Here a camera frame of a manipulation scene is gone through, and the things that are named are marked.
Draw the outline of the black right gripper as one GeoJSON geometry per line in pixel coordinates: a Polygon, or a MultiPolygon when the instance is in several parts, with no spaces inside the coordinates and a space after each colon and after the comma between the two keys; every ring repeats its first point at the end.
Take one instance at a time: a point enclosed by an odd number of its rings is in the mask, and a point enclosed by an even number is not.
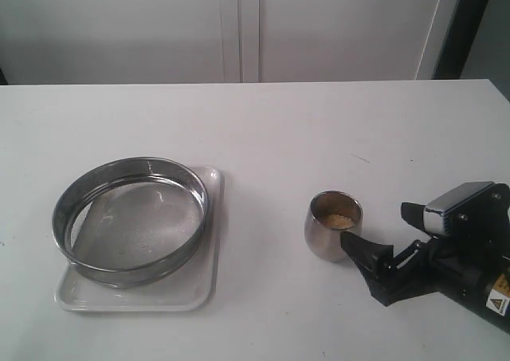
{"type": "Polygon", "coordinates": [[[494,186],[450,219],[450,235],[425,232],[426,205],[403,202],[402,219],[425,233],[399,255],[392,245],[342,232],[340,245],[368,276],[371,295],[384,306],[439,292],[499,329],[509,327],[509,186],[494,186]]]}

